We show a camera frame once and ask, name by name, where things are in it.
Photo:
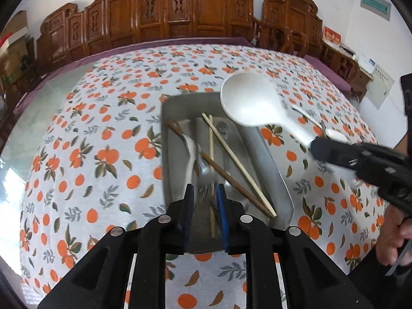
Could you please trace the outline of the person's right hand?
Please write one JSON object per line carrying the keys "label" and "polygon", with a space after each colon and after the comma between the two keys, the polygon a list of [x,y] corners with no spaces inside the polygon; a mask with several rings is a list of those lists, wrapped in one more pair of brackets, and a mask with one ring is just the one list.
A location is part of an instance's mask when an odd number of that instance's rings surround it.
{"label": "person's right hand", "polygon": [[411,219],[406,220],[404,212],[390,204],[385,210],[384,223],[375,245],[379,263],[394,265],[399,256],[397,249],[411,239],[411,232]]}

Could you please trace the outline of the grey sleeve forearm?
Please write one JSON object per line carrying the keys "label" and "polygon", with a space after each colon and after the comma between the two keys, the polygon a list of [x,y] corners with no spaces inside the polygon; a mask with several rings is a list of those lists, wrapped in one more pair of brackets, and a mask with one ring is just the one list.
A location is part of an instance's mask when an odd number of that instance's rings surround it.
{"label": "grey sleeve forearm", "polygon": [[348,277],[374,308],[412,308],[411,265],[398,266],[387,276],[389,269],[379,263],[372,248]]}

